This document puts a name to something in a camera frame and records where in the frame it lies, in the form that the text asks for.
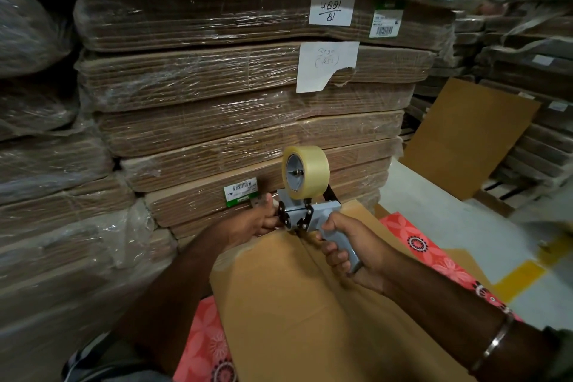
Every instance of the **packing tape roll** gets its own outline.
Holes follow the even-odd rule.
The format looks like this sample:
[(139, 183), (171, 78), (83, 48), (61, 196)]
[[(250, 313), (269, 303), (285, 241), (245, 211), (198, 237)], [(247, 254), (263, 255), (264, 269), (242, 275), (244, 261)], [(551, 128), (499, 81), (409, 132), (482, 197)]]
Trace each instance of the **packing tape roll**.
[[(288, 175), (287, 168), (292, 167), (293, 164), (298, 164), (302, 168), (302, 176)], [(301, 200), (320, 196), (328, 187), (329, 181), (328, 159), (319, 147), (287, 147), (284, 149), (283, 183), (292, 199)]]

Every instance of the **yellow floor marking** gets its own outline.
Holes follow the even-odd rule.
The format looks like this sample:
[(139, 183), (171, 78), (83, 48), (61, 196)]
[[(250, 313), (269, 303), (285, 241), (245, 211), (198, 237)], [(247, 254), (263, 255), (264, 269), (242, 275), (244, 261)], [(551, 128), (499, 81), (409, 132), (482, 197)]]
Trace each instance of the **yellow floor marking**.
[(573, 238), (566, 234), (559, 235), (556, 239), (549, 242), (545, 248), (540, 248), (535, 261), (525, 261), (495, 284), (494, 288), (499, 299), (506, 304), (511, 302), (572, 249)]

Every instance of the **hand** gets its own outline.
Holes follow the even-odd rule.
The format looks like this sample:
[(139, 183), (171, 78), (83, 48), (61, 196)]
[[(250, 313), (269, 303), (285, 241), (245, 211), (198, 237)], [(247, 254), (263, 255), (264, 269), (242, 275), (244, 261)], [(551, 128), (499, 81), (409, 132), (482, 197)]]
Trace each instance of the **hand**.
[(326, 256), (326, 262), (337, 275), (347, 275), (363, 287), (383, 293), (384, 263), (395, 249), (376, 236), (358, 219), (349, 218), (342, 213), (333, 212), (322, 226), (326, 231), (337, 229), (348, 237), (354, 252), (364, 264), (354, 275), (350, 274), (348, 252), (339, 251), (333, 241), (325, 241), (321, 234), (321, 250)]
[(267, 193), (265, 204), (248, 209), (215, 225), (218, 233), (225, 238), (224, 251), (251, 241), (254, 237), (274, 231), (282, 226), (273, 205), (273, 197)]

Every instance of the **cardboard sheet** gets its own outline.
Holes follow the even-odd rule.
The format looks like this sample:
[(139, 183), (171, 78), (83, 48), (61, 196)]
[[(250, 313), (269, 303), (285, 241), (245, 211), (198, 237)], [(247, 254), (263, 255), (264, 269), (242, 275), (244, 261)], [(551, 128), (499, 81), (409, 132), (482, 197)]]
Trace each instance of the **cardboard sheet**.
[[(407, 253), (357, 201), (343, 212)], [(318, 248), (284, 230), (217, 269), (211, 286), (243, 382), (474, 380), (390, 299), (339, 282)]]
[(449, 79), (400, 161), (460, 200), (471, 198), (540, 103)]

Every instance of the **bangle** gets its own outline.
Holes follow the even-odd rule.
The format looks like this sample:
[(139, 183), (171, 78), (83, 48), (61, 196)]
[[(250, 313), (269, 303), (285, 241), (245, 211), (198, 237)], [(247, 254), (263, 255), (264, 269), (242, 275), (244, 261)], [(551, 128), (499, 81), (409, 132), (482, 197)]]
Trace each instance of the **bangle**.
[(483, 365), (483, 362), (488, 358), (488, 356), (491, 355), (491, 353), (499, 346), (499, 344), (501, 343), (501, 341), (504, 339), (505, 335), (509, 332), (509, 328), (511, 328), (511, 325), (513, 323), (513, 321), (515, 320), (515, 317), (513, 316), (512, 313), (507, 313), (507, 316), (505, 317), (505, 322), (503, 324), (503, 326), (501, 327), (500, 331), (497, 333), (497, 335), (495, 336), (495, 338), (492, 340), (492, 342), (489, 344), (488, 348), (485, 350), (485, 352), (483, 353), (483, 355), (476, 361), (476, 363), (474, 365), (472, 365), (472, 367), (469, 369), (469, 374), (470, 375), (475, 375), (476, 372), (480, 369), (480, 367)]

